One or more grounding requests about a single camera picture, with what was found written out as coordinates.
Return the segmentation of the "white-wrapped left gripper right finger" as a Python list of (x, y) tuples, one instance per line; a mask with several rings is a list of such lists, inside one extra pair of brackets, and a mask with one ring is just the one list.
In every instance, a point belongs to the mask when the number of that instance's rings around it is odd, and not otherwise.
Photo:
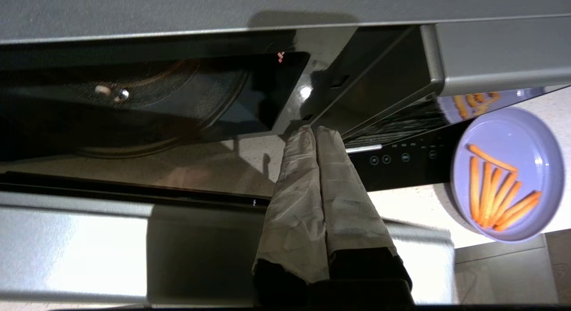
[(409, 280), (383, 219), (345, 152), (340, 134), (317, 130), (330, 277), (335, 280)]

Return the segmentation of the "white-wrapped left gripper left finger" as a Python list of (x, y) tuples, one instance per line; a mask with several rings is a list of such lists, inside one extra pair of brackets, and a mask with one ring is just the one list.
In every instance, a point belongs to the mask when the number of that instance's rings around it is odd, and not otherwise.
[(310, 127), (288, 138), (252, 272), (263, 262), (312, 284), (329, 277), (317, 145)]

